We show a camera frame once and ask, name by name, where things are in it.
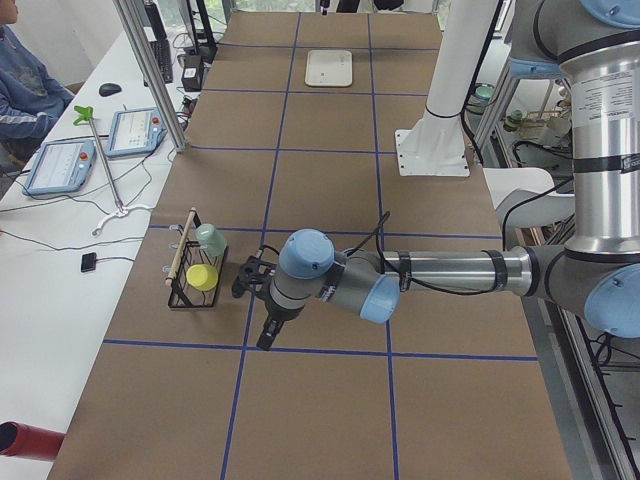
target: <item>white table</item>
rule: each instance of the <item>white table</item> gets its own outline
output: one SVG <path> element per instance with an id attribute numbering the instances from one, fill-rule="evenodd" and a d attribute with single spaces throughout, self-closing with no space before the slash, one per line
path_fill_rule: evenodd
<path id="1" fill-rule="evenodd" d="M 178 88 L 180 73 L 175 62 L 175 81 L 167 85 L 167 90 L 176 110 L 184 95 Z M 122 92 L 100 97 L 98 87 L 105 82 L 118 83 Z M 123 105 L 127 109 L 154 105 L 124 33 L 53 128 L 48 141 L 91 134 L 88 126 L 73 126 L 77 118 L 74 105 L 94 107 L 101 135 L 109 133 L 113 113 L 123 110 Z M 167 135 L 145 161 L 152 182 L 135 203 L 156 204 L 174 154 Z M 142 157 L 112 161 L 114 178 L 141 160 Z M 122 200 L 129 202 L 148 179 L 142 166 L 138 166 L 117 180 Z M 26 175 L 19 180 L 24 182 Z M 96 159 L 87 183 L 77 193 L 100 186 L 103 188 L 81 198 L 113 212 L 115 204 L 106 175 Z M 25 197 L 21 187 L 14 184 L 0 201 L 0 210 L 42 203 L 45 202 Z M 147 211 L 134 211 L 125 218 L 109 221 L 99 237 L 92 237 L 92 230 L 104 216 L 91 204 L 65 200 L 49 206 L 0 212 L 0 229 L 55 247 L 84 246 L 142 237 L 150 218 Z M 96 252 L 98 258 L 133 259 L 139 246 L 140 240 L 136 240 L 57 252 L 0 234 L 0 422 L 17 421 L 61 432 L 67 430 L 132 265 L 127 260 L 109 260 L 99 262 L 94 272 L 81 273 L 81 256 Z M 0 457 L 0 479 L 43 479 L 51 465 Z"/>

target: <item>wooden stick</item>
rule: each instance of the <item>wooden stick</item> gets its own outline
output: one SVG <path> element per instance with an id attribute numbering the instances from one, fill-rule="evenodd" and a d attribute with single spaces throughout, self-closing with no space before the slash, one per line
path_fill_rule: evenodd
<path id="1" fill-rule="evenodd" d="M 178 244 L 178 250 L 176 250 L 176 254 L 173 257 L 173 263 L 171 263 L 171 268 L 169 269 L 169 273 L 167 274 L 167 278 L 164 283 L 166 286 L 170 287 L 173 281 L 176 279 L 176 275 L 178 274 L 178 268 L 180 267 L 180 259 L 182 258 L 182 252 L 184 252 L 184 247 L 187 244 L 187 238 L 189 237 L 189 230 L 191 229 L 191 224 L 193 223 L 193 219 L 196 216 L 195 207 L 191 207 L 189 210 L 189 215 L 187 216 L 187 222 L 184 225 L 184 230 L 182 231 L 182 236 L 180 237 L 180 243 Z"/>

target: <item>black computer mouse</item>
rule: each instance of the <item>black computer mouse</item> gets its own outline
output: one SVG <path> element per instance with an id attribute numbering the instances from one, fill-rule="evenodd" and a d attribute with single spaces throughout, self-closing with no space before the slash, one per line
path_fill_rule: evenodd
<path id="1" fill-rule="evenodd" d="M 114 93 L 118 93 L 121 91 L 122 87 L 117 83 L 103 83 L 98 89 L 98 93 L 101 97 L 108 97 L 109 95 L 113 95 Z"/>

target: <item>label sticker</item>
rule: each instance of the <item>label sticker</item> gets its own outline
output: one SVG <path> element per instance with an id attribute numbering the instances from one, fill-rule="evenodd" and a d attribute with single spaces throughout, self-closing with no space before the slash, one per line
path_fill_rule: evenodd
<path id="1" fill-rule="evenodd" d="M 622 158 L 620 173 L 631 173 L 640 170 L 640 154 L 627 155 Z"/>
<path id="2" fill-rule="evenodd" d="M 572 87 L 573 126 L 584 127 L 601 121 L 640 116 L 636 70 L 611 73 L 577 82 Z"/>

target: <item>red cylinder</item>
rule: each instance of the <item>red cylinder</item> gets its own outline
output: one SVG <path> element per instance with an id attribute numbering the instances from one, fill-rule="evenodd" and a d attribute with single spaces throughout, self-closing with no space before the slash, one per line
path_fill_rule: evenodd
<path id="1" fill-rule="evenodd" d="M 0 425 L 0 455 L 53 462 L 64 433 L 52 432 L 17 422 Z"/>

